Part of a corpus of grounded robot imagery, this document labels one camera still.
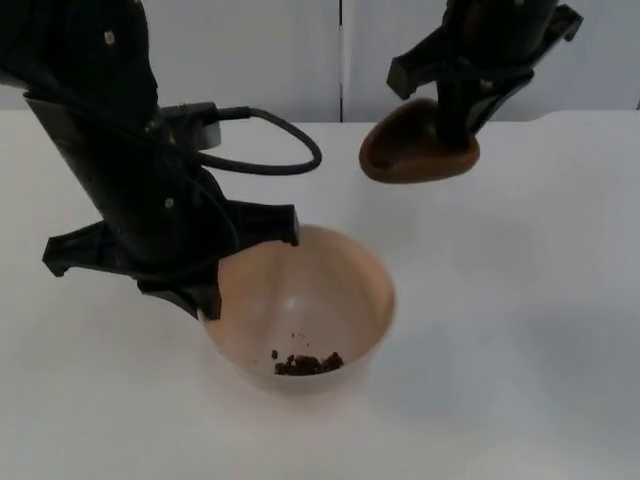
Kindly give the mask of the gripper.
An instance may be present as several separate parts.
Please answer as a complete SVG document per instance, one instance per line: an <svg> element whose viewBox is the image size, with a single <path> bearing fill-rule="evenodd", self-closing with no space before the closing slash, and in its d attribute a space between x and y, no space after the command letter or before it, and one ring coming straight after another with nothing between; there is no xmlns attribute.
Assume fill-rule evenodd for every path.
<svg viewBox="0 0 640 480"><path fill-rule="evenodd" d="M559 41L572 41L583 20L559 3L448 3L441 25L392 59L387 85L408 98L436 82L438 139L464 151L469 132L476 135L525 88L535 66ZM472 80L480 81L471 106Z"/></svg>
<svg viewBox="0 0 640 480"><path fill-rule="evenodd" d="M48 240L43 261L57 277L72 268L128 276L143 295L217 321L221 259L265 242L299 242L293 206L229 200L207 171L285 176L286 168L176 147L60 153L101 220Z"/></svg>

